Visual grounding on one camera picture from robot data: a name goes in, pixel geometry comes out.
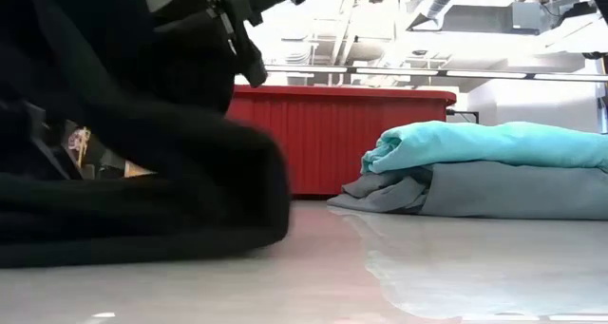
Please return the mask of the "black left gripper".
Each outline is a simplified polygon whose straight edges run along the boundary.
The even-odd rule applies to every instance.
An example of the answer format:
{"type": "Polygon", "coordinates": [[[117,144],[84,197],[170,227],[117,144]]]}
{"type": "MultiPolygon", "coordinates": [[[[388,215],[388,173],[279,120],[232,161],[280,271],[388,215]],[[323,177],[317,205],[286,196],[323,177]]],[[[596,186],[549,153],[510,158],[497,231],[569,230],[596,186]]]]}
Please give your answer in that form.
{"type": "Polygon", "coordinates": [[[155,31],[213,28],[228,34],[237,56],[238,71],[251,87],[267,79],[262,56],[249,38],[246,22],[257,25],[266,10],[266,0],[146,0],[155,31]]]}

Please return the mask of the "black garment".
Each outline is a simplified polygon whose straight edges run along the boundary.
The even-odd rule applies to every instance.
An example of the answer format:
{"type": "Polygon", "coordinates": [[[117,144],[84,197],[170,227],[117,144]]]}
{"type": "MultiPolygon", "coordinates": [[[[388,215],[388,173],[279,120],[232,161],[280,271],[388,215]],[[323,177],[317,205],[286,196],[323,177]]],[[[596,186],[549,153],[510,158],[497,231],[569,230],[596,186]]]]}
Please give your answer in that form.
{"type": "Polygon", "coordinates": [[[207,32],[156,32],[146,0],[0,0],[0,268],[226,257],[286,237],[281,151],[226,118],[244,76],[207,32]],[[153,174],[126,178],[126,161],[153,174]]]}

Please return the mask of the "turquoise shorts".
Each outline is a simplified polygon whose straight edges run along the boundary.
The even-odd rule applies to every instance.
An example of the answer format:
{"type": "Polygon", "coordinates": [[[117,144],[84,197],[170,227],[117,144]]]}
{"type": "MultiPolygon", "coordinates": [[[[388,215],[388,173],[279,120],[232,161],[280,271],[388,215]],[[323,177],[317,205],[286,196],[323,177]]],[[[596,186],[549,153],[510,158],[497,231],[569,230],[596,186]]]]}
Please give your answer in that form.
{"type": "Polygon", "coordinates": [[[608,136],[526,122],[406,124],[381,134],[361,158],[361,172],[473,161],[608,170],[608,136]]]}

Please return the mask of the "grey-green garment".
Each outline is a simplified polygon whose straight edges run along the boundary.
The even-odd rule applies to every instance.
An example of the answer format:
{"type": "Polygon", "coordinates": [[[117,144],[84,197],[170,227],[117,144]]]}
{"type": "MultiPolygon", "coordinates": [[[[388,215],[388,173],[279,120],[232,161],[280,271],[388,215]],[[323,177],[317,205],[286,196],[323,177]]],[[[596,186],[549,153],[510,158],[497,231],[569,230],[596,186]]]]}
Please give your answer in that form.
{"type": "Polygon", "coordinates": [[[435,163],[363,174],[343,185],[328,204],[433,217],[608,220],[608,173],[500,162],[435,163]]]}

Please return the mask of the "red plastic laundry bin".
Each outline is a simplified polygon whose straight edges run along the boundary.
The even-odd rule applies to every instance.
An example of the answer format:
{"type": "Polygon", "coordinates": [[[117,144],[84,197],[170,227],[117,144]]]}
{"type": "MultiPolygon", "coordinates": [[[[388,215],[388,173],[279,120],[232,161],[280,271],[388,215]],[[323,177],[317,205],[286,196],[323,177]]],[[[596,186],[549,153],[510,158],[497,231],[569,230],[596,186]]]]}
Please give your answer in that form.
{"type": "Polygon", "coordinates": [[[358,178],[361,158],[393,127],[444,121],[456,94],[338,86],[236,86],[230,119],[269,133],[297,196],[332,196],[358,178]]]}

